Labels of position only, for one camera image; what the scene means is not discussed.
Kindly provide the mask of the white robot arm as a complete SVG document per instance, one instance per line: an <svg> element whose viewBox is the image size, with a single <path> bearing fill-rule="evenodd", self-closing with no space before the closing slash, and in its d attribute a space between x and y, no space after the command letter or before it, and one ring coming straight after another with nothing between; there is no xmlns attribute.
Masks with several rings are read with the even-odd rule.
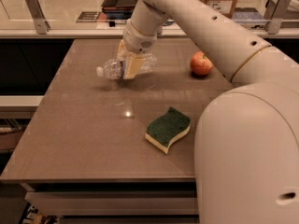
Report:
<svg viewBox="0 0 299 224"><path fill-rule="evenodd" d="M200 224L299 224L299 65L198 0L138 0L121 49L147 51L172 18L233 84L194 141Z"/></svg>

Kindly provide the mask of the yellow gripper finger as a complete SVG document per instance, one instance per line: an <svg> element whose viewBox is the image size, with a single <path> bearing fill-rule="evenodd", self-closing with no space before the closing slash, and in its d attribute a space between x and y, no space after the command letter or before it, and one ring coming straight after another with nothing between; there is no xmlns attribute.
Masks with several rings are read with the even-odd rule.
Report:
<svg viewBox="0 0 299 224"><path fill-rule="evenodd" d="M125 60L124 79L133 79L141 66L143 65L145 58L141 55L130 55Z"/></svg>
<svg viewBox="0 0 299 224"><path fill-rule="evenodd" d="M126 46L124 44L124 41L121 40L119 47L118 47L118 53L117 53L117 61L124 62L126 60Z"/></svg>

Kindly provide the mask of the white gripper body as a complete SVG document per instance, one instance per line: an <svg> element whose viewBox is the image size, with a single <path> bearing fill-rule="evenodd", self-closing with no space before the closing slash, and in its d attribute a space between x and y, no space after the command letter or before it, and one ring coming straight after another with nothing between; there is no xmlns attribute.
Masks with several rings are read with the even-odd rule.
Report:
<svg viewBox="0 0 299 224"><path fill-rule="evenodd" d="M143 35L128 20L123 30L122 40L125 47L133 53L148 52L157 40L157 35Z"/></svg>

